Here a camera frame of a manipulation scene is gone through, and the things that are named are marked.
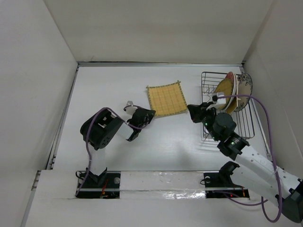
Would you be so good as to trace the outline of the square bamboo tray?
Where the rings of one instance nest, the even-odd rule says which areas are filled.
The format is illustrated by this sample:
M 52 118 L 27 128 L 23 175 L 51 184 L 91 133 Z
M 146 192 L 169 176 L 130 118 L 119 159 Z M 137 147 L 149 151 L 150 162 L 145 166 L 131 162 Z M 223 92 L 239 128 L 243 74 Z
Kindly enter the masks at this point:
M 180 83 L 178 80 L 167 85 L 146 87 L 150 108 L 156 111 L 156 117 L 173 116 L 187 111 Z

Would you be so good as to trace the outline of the fan-shaped bamboo tray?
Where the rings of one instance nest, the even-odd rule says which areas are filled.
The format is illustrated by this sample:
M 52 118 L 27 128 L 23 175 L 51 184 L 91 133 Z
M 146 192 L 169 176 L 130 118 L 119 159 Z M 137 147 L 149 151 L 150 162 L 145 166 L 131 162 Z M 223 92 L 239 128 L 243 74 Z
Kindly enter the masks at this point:
M 237 98 L 234 97 L 230 105 L 225 110 L 227 114 L 231 114 L 237 108 Z

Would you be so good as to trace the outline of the round bamboo tray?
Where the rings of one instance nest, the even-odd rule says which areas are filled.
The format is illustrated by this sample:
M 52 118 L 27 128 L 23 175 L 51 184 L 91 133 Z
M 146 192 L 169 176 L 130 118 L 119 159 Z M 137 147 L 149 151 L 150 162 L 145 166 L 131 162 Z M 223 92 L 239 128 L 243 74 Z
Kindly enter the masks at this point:
M 228 78 L 223 79 L 215 89 L 215 93 L 223 93 L 224 96 L 235 95 L 235 92 L 236 92 L 236 86 L 234 85 L 234 82 Z M 225 100 L 225 104 L 219 107 L 219 109 L 222 111 L 229 106 L 230 102 L 232 101 L 232 97 L 219 99 L 219 101 L 224 101 L 224 100 Z

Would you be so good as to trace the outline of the blue white floral plate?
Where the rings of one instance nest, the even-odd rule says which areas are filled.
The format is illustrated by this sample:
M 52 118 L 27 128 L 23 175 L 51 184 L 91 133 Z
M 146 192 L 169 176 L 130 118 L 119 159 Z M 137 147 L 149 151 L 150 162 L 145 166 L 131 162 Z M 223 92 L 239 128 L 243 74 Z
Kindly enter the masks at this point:
M 239 83 L 239 95 L 251 95 L 253 90 L 253 82 L 250 74 L 243 73 L 237 76 L 238 83 Z M 238 99 L 238 106 L 235 109 L 235 112 L 240 112 L 245 106 L 248 104 L 250 98 L 247 96 L 237 97 Z

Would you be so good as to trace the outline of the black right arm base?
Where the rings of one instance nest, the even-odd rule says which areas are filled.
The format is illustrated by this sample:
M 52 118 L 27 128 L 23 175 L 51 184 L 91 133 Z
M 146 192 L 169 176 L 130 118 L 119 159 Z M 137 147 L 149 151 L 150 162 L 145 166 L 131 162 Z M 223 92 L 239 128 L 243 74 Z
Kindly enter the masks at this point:
M 240 187 L 236 185 L 231 180 L 231 175 L 233 171 L 240 167 L 238 164 L 229 161 L 224 164 L 218 172 L 204 172 L 204 178 L 200 181 L 201 185 L 206 188 L 237 188 Z

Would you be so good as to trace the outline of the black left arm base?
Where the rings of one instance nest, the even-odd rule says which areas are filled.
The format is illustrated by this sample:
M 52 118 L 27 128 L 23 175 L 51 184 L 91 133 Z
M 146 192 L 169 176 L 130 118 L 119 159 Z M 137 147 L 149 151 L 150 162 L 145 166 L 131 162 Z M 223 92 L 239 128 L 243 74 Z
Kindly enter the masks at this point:
M 107 168 L 100 174 L 86 171 L 76 171 L 78 178 L 75 197 L 79 199 L 119 199 L 121 172 L 108 171 Z

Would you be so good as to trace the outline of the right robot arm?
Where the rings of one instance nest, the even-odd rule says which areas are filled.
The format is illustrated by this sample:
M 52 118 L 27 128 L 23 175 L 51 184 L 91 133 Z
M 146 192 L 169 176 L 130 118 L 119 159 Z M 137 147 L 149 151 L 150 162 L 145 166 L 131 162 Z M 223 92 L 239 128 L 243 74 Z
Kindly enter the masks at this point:
M 219 151 L 230 158 L 219 173 L 224 186 L 232 183 L 248 188 L 279 208 L 289 220 L 303 220 L 303 181 L 274 166 L 255 150 L 247 140 L 235 133 L 236 123 L 227 113 L 218 113 L 212 103 L 188 105 L 194 123 L 202 123 L 212 139 L 218 142 Z

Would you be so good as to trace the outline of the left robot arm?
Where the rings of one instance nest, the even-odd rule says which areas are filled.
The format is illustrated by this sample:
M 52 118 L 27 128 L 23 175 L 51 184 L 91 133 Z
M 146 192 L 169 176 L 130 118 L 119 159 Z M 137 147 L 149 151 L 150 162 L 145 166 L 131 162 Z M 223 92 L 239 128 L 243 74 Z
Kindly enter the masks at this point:
M 131 115 L 123 120 L 109 107 L 103 107 L 89 118 L 80 129 L 89 155 L 89 164 L 84 180 L 87 178 L 94 187 L 101 187 L 105 183 L 107 171 L 105 161 L 105 147 L 115 135 L 131 142 L 135 140 L 142 129 L 148 126 L 156 115 L 155 110 L 149 110 L 137 105 L 126 105 L 124 111 Z

